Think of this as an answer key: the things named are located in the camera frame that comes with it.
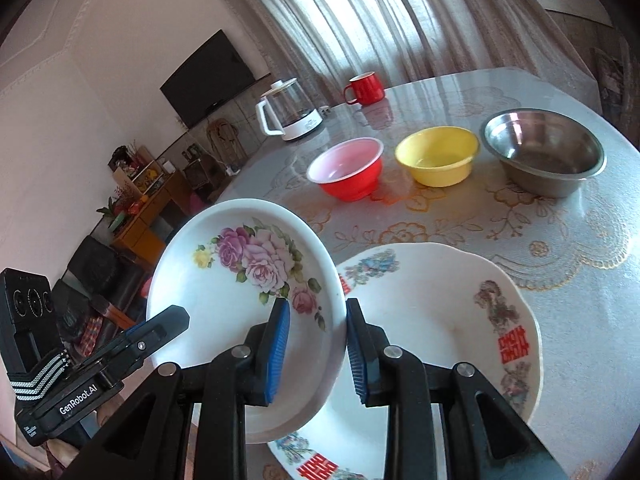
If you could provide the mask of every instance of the metal bowl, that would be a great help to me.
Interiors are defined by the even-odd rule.
[[[569,117],[535,108],[516,108],[490,117],[482,143],[516,184],[529,192],[565,197],[604,170],[600,141]]]

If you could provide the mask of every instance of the kettle handle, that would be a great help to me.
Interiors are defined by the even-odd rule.
[[[255,105],[255,113],[258,116],[258,121],[260,122],[260,127],[262,128],[262,132],[265,135],[284,135],[284,132],[280,130],[271,130],[269,125],[267,124],[267,118],[264,115],[264,107],[267,105],[267,101],[261,99],[258,101],[258,104]]]

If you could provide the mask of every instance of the decoration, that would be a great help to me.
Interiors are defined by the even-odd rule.
[[[489,322],[498,335],[504,335],[508,324],[516,323],[520,319],[516,308],[513,305],[507,305],[500,287],[492,280],[486,280],[480,284],[480,291],[474,295],[474,303],[488,310]]]
[[[398,269],[396,252],[393,249],[387,249],[360,260],[354,267],[347,267],[345,275],[353,280],[353,288],[355,288],[358,284],[365,285],[369,278],[378,278],[387,272],[396,272]]]
[[[327,480],[367,480],[361,474],[340,469],[333,462],[309,447],[309,441],[297,431],[276,440],[276,448],[283,452],[289,465],[300,464],[298,472],[304,478],[327,478]]]
[[[96,209],[95,211],[97,213],[102,213],[103,219],[107,219],[109,222],[113,221],[116,218],[113,198],[109,197],[109,201],[107,202],[106,207],[101,207],[100,209]]]
[[[303,254],[295,241],[277,225],[265,225],[252,218],[253,226],[225,227],[207,244],[198,245],[194,263],[210,269],[216,256],[236,275],[236,282],[248,282],[258,288],[258,300],[285,298],[299,314],[313,315],[321,330],[325,329],[322,306],[316,294],[322,290],[315,278],[306,279]]]

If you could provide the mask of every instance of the white plate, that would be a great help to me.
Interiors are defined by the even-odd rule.
[[[205,209],[165,249],[149,291],[147,319],[171,304],[189,329],[152,356],[189,367],[211,361],[267,321],[274,298],[292,307],[284,370],[274,403],[246,408],[246,442],[281,438],[324,404],[342,365],[344,294],[316,234],[283,207],[243,198]]]
[[[368,323],[425,363],[469,361],[529,421],[542,389],[540,330],[510,278],[475,254],[434,243],[372,248],[338,266],[345,295]],[[320,412],[269,447],[294,479],[382,478],[387,408],[365,408],[346,358]],[[439,477],[444,448],[440,447]]]

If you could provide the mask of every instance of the metal screw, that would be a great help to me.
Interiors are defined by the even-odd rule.
[[[391,357],[392,359],[402,357],[402,349],[399,346],[389,345],[383,350],[383,352],[387,357]]]
[[[251,355],[251,349],[247,345],[234,346],[231,349],[231,355],[238,359],[245,359]]]
[[[471,377],[476,373],[476,369],[474,368],[474,366],[470,365],[469,363],[460,363],[458,366],[456,366],[456,371],[463,377]]]
[[[175,371],[177,369],[178,367],[175,365],[175,363],[162,363],[158,367],[158,374],[162,375],[162,377],[170,377],[175,374]]]

